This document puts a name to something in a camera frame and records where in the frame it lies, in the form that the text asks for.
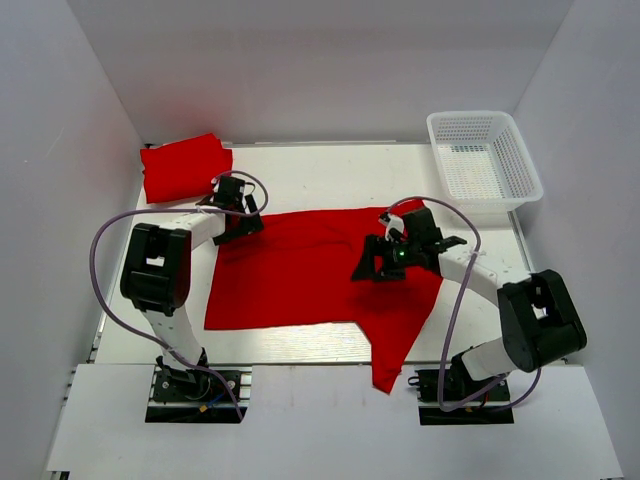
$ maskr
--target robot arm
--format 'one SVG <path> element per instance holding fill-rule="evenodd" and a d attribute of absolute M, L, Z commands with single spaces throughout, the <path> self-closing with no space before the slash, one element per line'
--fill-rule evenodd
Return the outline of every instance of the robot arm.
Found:
<path fill-rule="evenodd" d="M 191 281 L 191 252 L 224 232 L 221 214 L 192 213 L 161 225 L 133 228 L 120 289 L 142 312 L 155 335 L 192 364 L 206 365 L 184 306 Z M 163 363 L 185 370 L 167 351 Z"/>
<path fill-rule="evenodd" d="M 381 222 L 387 232 L 366 237 L 353 281 L 402 280 L 406 268 L 419 266 L 462 283 L 471 251 L 461 238 L 443 238 L 428 208 L 401 221 L 383 214 Z M 382 261 L 376 263 L 376 257 Z M 480 253 L 468 288 L 498 307 L 502 337 L 453 357 L 450 375 L 461 391 L 472 393 L 487 379 L 516 369 L 532 372 L 586 346 L 578 314 L 556 272 L 531 273 Z"/>
<path fill-rule="evenodd" d="M 252 195 L 244 194 L 245 184 L 235 177 L 220 177 L 213 194 L 199 205 L 253 213 L 257 207 Z M 120 291 L 142 312 L 158 338 L 187 362 L 206 366 L 206 352 L 193 335 L 184 306 L 190 290 L 191 252 L 210 239 L 220 245 L 263 228 L 257 214 L 233 220 L 228 215 L 201 212 L 160 225 L 139 223 L 131 233 Z M 187 370 L 169 352 L 162 353 L 161 367 L 174 374 Z M 187 375 L 191 380 L 195 376 L 195 372 Z"/>

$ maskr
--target white panel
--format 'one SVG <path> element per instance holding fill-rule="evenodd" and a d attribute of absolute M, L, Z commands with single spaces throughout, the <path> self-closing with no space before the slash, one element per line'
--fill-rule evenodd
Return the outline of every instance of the white panel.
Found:
<path fill-rule="evenodd" d="M 442 197 L 431 147 L 428 145 L 289 146 L 235 148 L 234 167 L 256 175 L 269 189 L 267 213 L 322 208 L 386 206 L 408 195 Z M 256 194 L 258 203 L 260 194 Z M 140 208 L 146 207 L 144 192 Z M 442 207 L 433 208 L 445 235 L 473 241 L 468 227 L 459 227 Z M 170 215 L 142 215 L 135 222 L 162 223 Z M 522 258 L 506 215 L 502 226 L 481 228 L 483 249 L 506 265 L 522 268 Z M 187 311 L 194 333 L 209 360 L 218 364 L 369 362 L 369 342 L 355 324 L 205 331 L 204 315 L 211 290 L 217 249 L 208 243 L 192 257 Z M 438 361 L 459 285 L 445 282 L 409 361 Z M 150 331 L 148 322 L 119 291 L 111 306 L 125 320 Z M 463 303 L 451 354 L 501 335 L 498 310 L 473 292 Z M 96 361 L 147 363 L 159 348 L 135 337 L 107 319 Z"/>
<path fill-rule="evenodd" d="M 545 369 L 515 424 L 448 427 L 420 426 L 414 389 L 387 396 L 357 366 L 255 367 L 241 425 L 145 424 L 152 371 L 80 366 L 49 468 L 93 480 L 620 476 L 581 367 Z M 531 379 L 512 374 L 513 394 Z"/>
<path fill-rule="evenodd" d="M 424 141 L 512 112 L 570 0 L 69 0 L 145 142 Z"/>
<path fill-rule="evenodd" d="M 640 3 L 577 0 L 516 112 L 545 188 L 519 211 L 538 268 L 562 273 L 625 476 L 640 477 Z"/>
<path fill-rule="evenodd" d="M 0 468 L 32 479 L 99 319 L 89 244 L 131 205 L 140 139 L 66 2 L 4 2 L 0 45 Z"/>

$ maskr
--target wire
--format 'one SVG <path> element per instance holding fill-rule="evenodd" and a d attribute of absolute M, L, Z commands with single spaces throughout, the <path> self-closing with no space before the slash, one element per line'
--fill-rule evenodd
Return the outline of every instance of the wire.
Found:
<path fill-rule="evenodd" d="M 218 403 L 222 399 L 222 397 L 224 397 L 224 395 L 225 395 L 224 393 L 221 393 L 220 395 L 218 395 L 216 398 L 214 398 L 210 402 L 207 402 L 205 405 L 207 406 L 207 408 L 213 407 L 213 405 L 215 403 Z"/>
<path fill-rule="evenodd" d="M 200 400 L 200 399 L 204 398 L 204 397 L 205 397 L 205 395 L 206 395 L 207 393 L 209 393 L 209 391 L 211 390 L 211 377 L 207 378 L 207 381 L 208 381 L 209 383 L 207 384 L 207 388 L 206 388 L 206 390 L 205 390 L 205 391 L 204 391 L 204 393 L 203 393 L 202 395 L 200 395 L 198 398 L 187 397 L 186 395 L 184 396 L 184 398 L 186 398 L 187 400 L 193 400 L 193 401 Z"/>
<path fill-rule="evenodd" d="M 540 381 L 540 376 L 541 375 L 542 375 L 542 367 L 540 367 L 538 369 L 538 371 L 536 372 L 536 377 L 533 379 L 533 382 L 531 383 L 531 386 L 529 387 L 529 390 L 524 392 L 520 398 L 518 398 L 517 400 L 514 400 L 511 403 L 508 403 L 507 405 L 501 405 L 500 407 L 489 408 L 489 409 L 487 409 L 487 411 L 489 411 L 489 412 L 502 412 L 503 410 L 508 410 L 510 408 L 515 407 L 516 405 L 520 405 L 536 389 L 536 387 L 538 386 L 538 382 Z"/>
<path fill-rule="evenodd" d="M 424 197 L 424 196 L 421 196 L 421 195 L 416 195 L 416 196 L 412 196 L 412 197 L 406 197 L 406 198 L 403 198 L 401 200 L 398 200 L 393 205 L 391 205 L 389 208 L 387 208 L 386 213 L 390 213 L 391 210 L 393 210 L 398 205 L 401 205 L 401 204 L 403 204 L 405 202 L 409 202 L 411 200 L 423 200 L 423 201 L 427 201 L 427 202 L 433 202 L 433 203 L 437 203 L 438 205 L 442 205 L 445 208 L 448 208 L 449 210 L 451 210 L 454 213 L 456 213 L 469 226 L 469 228 L 473 232 L 473 235 L 476 237 L 476 244 L 473 247 L 473 250 L 471 251 L 471 257 L 469 258 L 469 264 L 467 265 L 467 269 L 466 269 L 466 271 L 464 273 L 464 277 L 462 279 L 462 282 L 460 282 L 460 289 L 458 290 L 458 295 L 457 295 L 456 301 L 455 301 L 455 303 L 453 305 L 453 311 L 451 312 L 451 319 L 449 320 L 449 327 L 447 328 L 447 334 L 446 334 L 446 336 L 444 338 L 444 345 L 442 346 L 442 355 L 440 356 L 440 366 L 439 366 L 439 369 L 438 369 L 438 405 L 440 406 L 440 410 L 442 410 L 443 412 L 452 412 L 453 410 L 456 410 L 458 408 L 464 407 L 467 403 L 469 403 L 472 400 L 475 400 L 480 395 L 482 395 L 484 393 L 487 393 L 489 390 L 491 390 L 493 387 L 498 385 L 505 378 L 504 375 L 499 375 L 499 376 L 495 377 L 493 381 L 489 382 L 487 385 L 482 387 L 480 390 L 478 390 L 477 392 L 469 395 L 468 397 L 466 397 L 466 398 L 464 398 L 464 399 L 462 399 L 462 400 L 460 400 L 458 402 L 454 402 L 454 403 L 445 403 L 444 402 L 444 380 L 445 380 L 445 373 L 446 373 L 446 369 L 447 369 L 447 357 L 449 356 L 449 347 L 451 346 L 451 339 L 453 338 L 453 330 L 454 330 L 454 328 L 456 326 L 456 321 L 458 320 L 458 313 L 460 312 L 460 306 L 462 305 L 462 299 L 464 298 L 464 292 L 467 289 L 467 286 L 469 285 L 469 281 L 471 280 L 471 272 L 473 271 L 473 265 L 476 263 L 476 260 L 478 258 L 478 253 L 480 252 L 480 247 L 482 245 L 482 239 L 480 238 L 480 232 L 478 231 L 476 226 L 471 222 L 471 220 L 469 220 L 469 218 L 464 213 L 462 213 L 460 210 L 458 210 L 453 205 L 450 205 L 449 203 L 447 203 L 447 202 L 445 202 L 443 200 L 440 200 L 438 198 Z"/>
<path fill-rule="evenodd" d="M 482 403 L 476 407 L 476 410 L 482 410 L 484 406 L 489 401 L 489 392 L 484 394 L 484 398 L 482 399 Z"/>
<path fill-rule="evenodd" d="M 111 308 L 107 304 L 107 301 L 105 300 L 104 295 L 102 294 L 102 291 L 100 290 L 100 284 L 98 282 L 98 274 L 97 274 L 97 271 L 96 271 L 96 250 L 98 248 L 98 242 L 100 241 L 100 237 L 102 237 L 102 235 L 107 230 L 107 228 L 109 228 L 111 225 L 116 223 L 118 220 L 122 220 L 123 218 L 133 217 L 134 215 L 141 215 L 143 213 L 200 213 L 200 212 L 205 212 L 205 213 L 225 213 L 227 215 L 235 215 L 235 216 L 238 216 L 238 217 L 252 217 L 254 215 L 258 215 L 260 212 L 262 212 L 267 207 L 267 204 L 269 203 L 269 193 L 267 192 L 266 187 L 264 186 L 264 184 L 259 179 L 257 179 L 253 175 L 251 175 L 249 173 L 246 173 L 246 172 L 243 172 L 243 171 L 240 171 L 240 170 L 228 170 L 226 172 L 222 172 L 221 174 L 217 175 L 215 177 L 215 179 L 218 179 L 222 175 L 231 175 L 231 174 L 234 174 L 234 173 L 239 174 L 239 175 L 244 175 L 244 176 L 250 178 L 251 180 L 255 181 L 256 184 L 264 192 L 264 203 L 260 206 L 260 208 L 258 208 L 258 210 L 256 210 L 255 212 L 252 212 L 252 213 L 244 213 L 244 212 L 234 212 L 234 211 L 231 211 L 231 210 L 223 210 L 223 209 L 220 209 L 220 208 L 205 208 L 205 207 L 202 207 L 202 208 L 143 208 L 143 209 L 140 209 L 140 210 L 129 210 L 127 212 L 119 213 L 118 215 L 116 215 L 116 216 L 110 218 L 109 220 L 107 220 L 98 229 L 98 231 L 96 232 L 95 237 L 93 237 L 93 241 L 91 242 L 91 248 L 89 250 L 89 275 L 91 276 L 91 286 L 93 287 L 93 292 L 95 293 L 96 298 L 98 299 L 98 303 L 102 307 L 102 310 L 104 310 L 104 313 L 106 313 L 107 316 L 111 320 L 113 320 L 117 325 L 119 325 L 120 327 L 124 328 L 128 332 L 131 332 L 134 335 L 138 335 L 139 337 L 146 338 L 147 340 L 158 344 L 160 347 L 162 347 L 167 352 L 169 352 L 173 358 L 175 358 L 180 364 L 184 365 L 185 367 L 187 367 L 187 368 L 189 368 L 191 370 L 198 370 L 200 372 L 204 372 L 204 373 L 207 373 L 209 375 L 215 376 L 218 380 L 220 380 L 222 382 L 224 388 L 229 393 L 229 396 L 231 397 L 231 401 L 233 402 L 233 405 L 234 405 L 234 407 L 236 409 L 236 413 L 238 414 L 238 418 L 240 419 L 240 421 L 242 421 L 242 411 L 240 410 L 240 406 L 238 405 L 238 400 L 236 399 L 236 396 L 233 394 L 233 391 L 231 390 L 231 388 L 227 384 L 227 381 L 224 379 L 224 377 L 222 375 L 220 375 L 220 373 L 218 373 L 216 370 L 213 370 L 213 369 L 208 368 L 208 367 L 203 367 L 201 365 L 196 365 L 196 364 L 193 364 L 193 363 L 189 363 L 180 354 L 178 354 L 175 351 L 173 351 L 171 345 L 169 345 L 164 340 L 162 340 L 162 339 L 160 339 L 160 338 L 158 338 L 158 337 L 156 337 L 154 335 L 150 335 L 150 334 L 145 333 L 145 332 L 143 332 L 141 330 L 138 330 L 137 328 L 134 328 L 131 325 L 129 325 L 126 322 L 124 322 L 123 320 L 121 320 L 113 312 L 113 310 L 111 310 Z"/>

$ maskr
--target white table surface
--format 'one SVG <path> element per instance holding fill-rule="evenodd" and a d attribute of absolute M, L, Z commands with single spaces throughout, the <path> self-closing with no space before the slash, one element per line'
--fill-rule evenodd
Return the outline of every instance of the white table surface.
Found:
<path fill-rule="evenodd" d="M 234 169 L 260 178 L 270 194 L 269 213 L 312 209 L 386 206 L 409 195 L 442 198 L 430 145 L 247 146 L 234 148 Z M 256 195 L 260 204 L 261 197 Z M 192 206 L 193 201 L 175 204 Z M 138 208 L 147 207 L 144 191 Z M 443 207 L 430 206 L 446 235 L 473 240 L 467 229 Z M 140 215 L 134 223 L 160 223 L 171 214 Z M 508 216 L 481 227 L 483 250 L 504 263 L 523 267 L 523 259 Z M 205 331 L 204 313 L 211 288 L 217 247 L 207 243 L 193 253 L 191 292 L 187 311 L 193 330 L 213 364 L 366 363 L 371 349 L 352 323 Z M 122 261 L 118 269 L 120 278 Z M 458 285 L 445 281 L 436 306 L 417 338 L 408 362 L 438 361 Z M 130 301 L 115 289 L 110 305 L 128 323 L 151 333 L 151 328 Z M 458 319 L 451 355 L 500 336 L 497 309 L 468 292 Z M 149 363 L 159 348 L 107 319 L 96 363 Z"/>
<path fill-rule="evenodd" d="M 152 365 L 80 365 L 48 470 L 79 479 L 599 480 L 622 475 L 584 368 L 546 367 L 507 425 L 420 426 L 405 365 L 253 368 L 241 425 L 144 423 Z M 533 375 L 509 376 L 513 396 Z"/>

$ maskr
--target black mounting plate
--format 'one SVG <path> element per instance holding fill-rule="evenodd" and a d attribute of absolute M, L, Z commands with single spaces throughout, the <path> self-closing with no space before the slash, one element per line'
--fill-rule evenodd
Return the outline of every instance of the black mounting plate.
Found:
<path fill-rule="evenodd" d="M 229 382 L 233 381 L 235 383 L 232 388 L 233 394 L 238 398 L 240 396 L 240 380 L 243 372 L 240 370 L 220 370 L 220 375 Z M 221 393 L 225 393 L 224 397 L 221 398 L 221 402 L 230 401 L 229 394 L 226 389 L 222 386 L 220 380 L 217 377 L 211 376 L 211 389 L 208 393 L 202 396 L 202 398 L 194 398 L 188 395 L 185 395 L 184 391 L 180 389 L 179 383 L 176 383 L 163 370 L 158 370 L 156 372 L 156 381 L 153 385 L 153 396 L 152 400 L 158 403 L 185 403 L 185 402 L 200 402 L 206 403 L 209 400 L 217 397 Z"/>
<path fill-rule="evenodd" d="M 247 407 L 241 406 L 244 417 Z M 147 407 L 144 423 L 206 423 L 239 424 L 240 418 L 233 405 L 216 406 L 200 412 L 196 407 Z"/>
<path fill-rule="evenodd" d="M 415 386 L 418 387 L 418 400 L 424 403 L 436 403 L 438 401 L 437 385 L 438 385 L 438 370 L 437 369 L 425 369 L 417 370 L 417 382 Z M 462 400 L 462 396 L 459 392 L 449 391 L 445 389 L 444 393 L 445 401 L 455 402 Z M 418 405 L 418 418 L 420 425 L 501 425 L 512 424 L 513 412 L 509 408 L 507 410 L 493 411 L 491 406 L 494 402 L 509 402 L 511 399 L 509 394 L 509 386 L 505 380 L 503 383 L 497 385 L 489 391 L 487 398 L 487 405 L 482 408 L 470 407 L 460 408 L 453 412 L 443 412 L 437 406 L 431 405 Z"/>

